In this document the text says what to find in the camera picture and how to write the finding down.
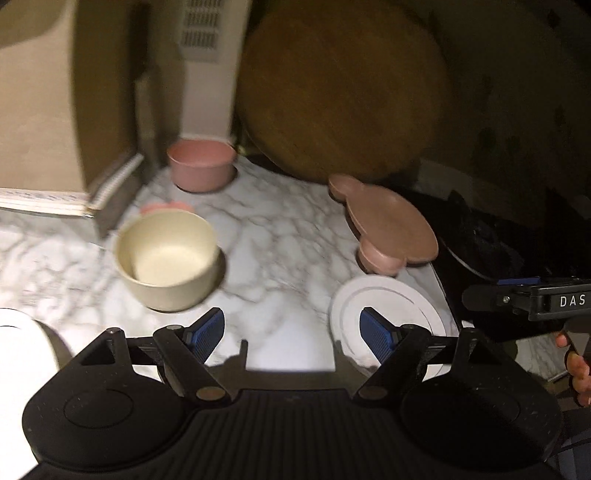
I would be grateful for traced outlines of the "person's right hand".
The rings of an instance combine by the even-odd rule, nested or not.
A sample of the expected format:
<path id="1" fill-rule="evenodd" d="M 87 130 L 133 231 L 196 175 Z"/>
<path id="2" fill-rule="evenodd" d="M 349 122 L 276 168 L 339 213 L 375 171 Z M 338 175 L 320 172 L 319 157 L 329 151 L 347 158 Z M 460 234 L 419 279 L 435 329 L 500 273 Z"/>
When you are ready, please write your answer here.
<path id="1" fill-rule="evenodd" d="M 572 347 L 570 339 L 564 332 L 555 335 L 558 348 L 567 348 L 565 365 L 570 375 L 571 389 L 576 402 L 582 407 L 590 406 L 590 366 Z"/>

